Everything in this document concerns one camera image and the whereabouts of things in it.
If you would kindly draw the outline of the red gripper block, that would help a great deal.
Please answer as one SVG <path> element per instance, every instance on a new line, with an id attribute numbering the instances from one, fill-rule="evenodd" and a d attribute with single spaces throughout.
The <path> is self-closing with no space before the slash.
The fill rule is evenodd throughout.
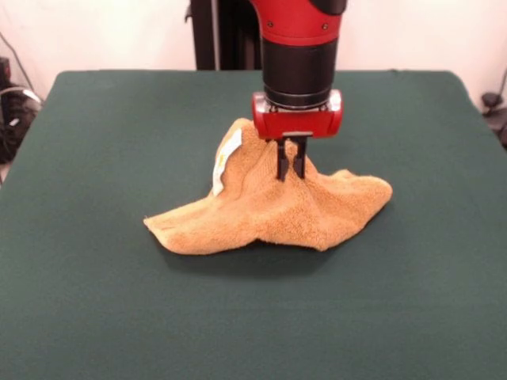
<path id="1" fill-rule="evenodd" d="M 337 134 L 343 117 L 341 91 L 332 89 L 327 102 L 317 108 L 289 110 L 268 102 L 265 94 L 252 96 L 253 123 L 261 139 L 276 140 L 276 178 L 285 181 L 289 161 L 285 145 L 287 138 L 297 145 L 293 169 L 299 178 L 305 177 L 307 137 L 329 138 Z"/>

